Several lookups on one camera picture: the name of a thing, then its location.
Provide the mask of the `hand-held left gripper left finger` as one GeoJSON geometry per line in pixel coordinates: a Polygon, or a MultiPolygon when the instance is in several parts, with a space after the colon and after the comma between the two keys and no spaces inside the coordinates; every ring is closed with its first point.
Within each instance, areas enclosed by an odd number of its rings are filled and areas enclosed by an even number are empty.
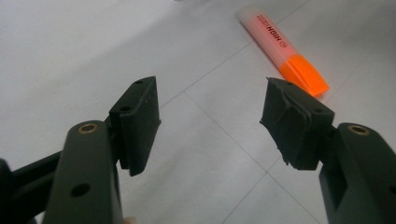
{"type": "Polygon", "coordinates": [[[161,124],[157,82],[134,82],[104,121],[71,128],[64,143],[43,224],[123,224],[117,168],[141,174],[161,124]]]}

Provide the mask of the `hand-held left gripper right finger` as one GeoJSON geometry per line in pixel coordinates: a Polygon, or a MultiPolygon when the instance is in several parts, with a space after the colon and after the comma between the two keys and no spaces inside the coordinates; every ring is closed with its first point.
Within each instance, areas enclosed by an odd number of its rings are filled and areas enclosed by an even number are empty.
{"type": "Polygon", "coordinates": [[[268,79],[261,124],[285,163],[314,171],[329,224],[396,224],[396,153],[373,129],[332,126],[334,112],[298,86],[268,79]]]}

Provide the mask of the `orange highlighter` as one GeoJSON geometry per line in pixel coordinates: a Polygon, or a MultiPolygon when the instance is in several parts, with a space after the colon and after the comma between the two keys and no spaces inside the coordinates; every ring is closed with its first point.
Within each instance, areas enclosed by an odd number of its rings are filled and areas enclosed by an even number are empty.
{"type": "Polygon", "coordinates": [[[320,96],[330,89],[319,71],[260,8],[243,7],[237,16],[288,82],[312,96],[320,96]]]}

